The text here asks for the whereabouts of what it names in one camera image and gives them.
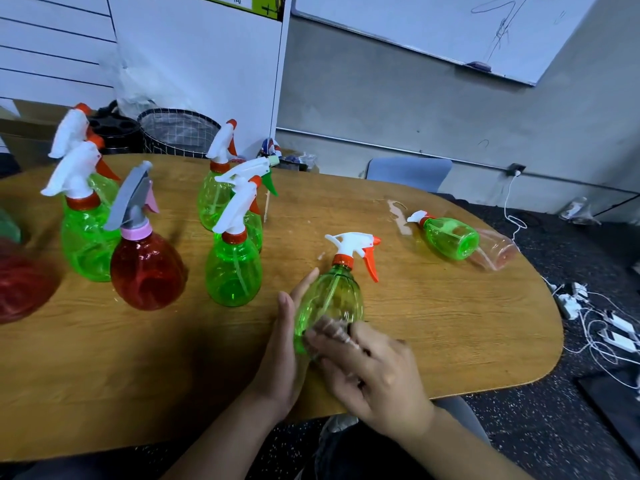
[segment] mesh basket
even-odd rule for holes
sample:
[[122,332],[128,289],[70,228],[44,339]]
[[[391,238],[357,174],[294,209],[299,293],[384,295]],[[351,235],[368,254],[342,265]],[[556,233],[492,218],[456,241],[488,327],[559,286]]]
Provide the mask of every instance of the mesh basket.
[[211,118],[186,109],[148,109],[140,113],[138,123],[146,153],[193,158],[206,158],[220,130]]

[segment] power outlet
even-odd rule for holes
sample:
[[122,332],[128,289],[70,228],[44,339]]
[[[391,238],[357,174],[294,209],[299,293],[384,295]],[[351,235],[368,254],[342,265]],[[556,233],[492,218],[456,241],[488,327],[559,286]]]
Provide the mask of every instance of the power outlet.
[[519,171],[522,174],[524,173],[525,168],[526,166],[521,165],[519,163],[512,163],[511,165],[509,165],[507,169],[507,175],[510,177],[515,177],[517,171]]

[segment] red plastic bottle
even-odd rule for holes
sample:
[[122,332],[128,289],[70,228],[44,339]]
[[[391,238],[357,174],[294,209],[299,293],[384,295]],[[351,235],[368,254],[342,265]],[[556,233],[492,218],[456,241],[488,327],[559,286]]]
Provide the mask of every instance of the red plastic bottle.
[[187,269],[175,248],[153,232],[143,209],[158,212],[148,161],[134,167],[118,191],[104,228],[120,228],[122,240],[111,256],[111,282],[128,304],[158,310],[184,291]]
[[58,282],[18,244],[0,237],[0,324],[31,315],[53,296]]
[[178,251],[159,234],[138,241],[123,236],[111,258],[111,282],[134,308],[158,310],[182,294],[187,270]]

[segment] chair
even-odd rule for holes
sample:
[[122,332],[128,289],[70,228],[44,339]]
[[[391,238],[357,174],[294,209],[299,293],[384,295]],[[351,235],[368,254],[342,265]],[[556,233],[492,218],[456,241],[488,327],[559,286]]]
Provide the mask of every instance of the chair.
[[381,157],[369,162],[366,179],[436,193],[452,167],[453,162],[444,158]]

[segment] gray wall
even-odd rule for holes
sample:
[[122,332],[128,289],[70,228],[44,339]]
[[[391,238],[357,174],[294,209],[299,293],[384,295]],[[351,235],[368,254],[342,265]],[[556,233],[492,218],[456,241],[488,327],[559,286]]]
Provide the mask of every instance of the gray wall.
[[[640,192],[640,0],[599,0],[535,88],[292,18],[278,126],[508,166]],[[361,177],[392,153],[278,132],[318,154],[323,173]],[[501,205],[498,171],[454,165],[440,190]],[[575,196],[594,211],[629,194],[527,177],[509,206],[556,212]],[[640,202],[604,214],[640,217]]]

